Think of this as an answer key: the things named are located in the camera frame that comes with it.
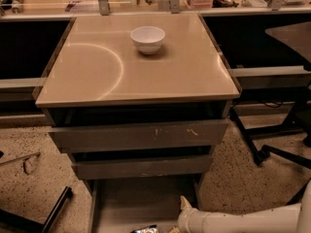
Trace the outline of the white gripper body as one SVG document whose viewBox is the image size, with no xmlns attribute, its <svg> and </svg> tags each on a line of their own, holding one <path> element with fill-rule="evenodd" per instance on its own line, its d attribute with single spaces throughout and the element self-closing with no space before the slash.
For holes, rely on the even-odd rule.
<svg viewBox="0 0 311 233">
<path fill-rule="evenodd" d="M 181 210 L 177 224 L 181 233 L 201 233 L 201 222 L 198 220 L 198 209 Z"/>
</svg>

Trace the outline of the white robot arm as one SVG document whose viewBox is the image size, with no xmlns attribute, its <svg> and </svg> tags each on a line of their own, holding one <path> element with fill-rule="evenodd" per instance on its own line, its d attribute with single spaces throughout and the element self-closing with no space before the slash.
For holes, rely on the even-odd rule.
<svg viewBox="0 0 311 233">
<path fill-rule="evenodd" d="M 300 203 L 245 215 L 199 211 L 185 196 L 180 199 L 181 233 L 311 233 L 311 182 Z"/>
</svg>

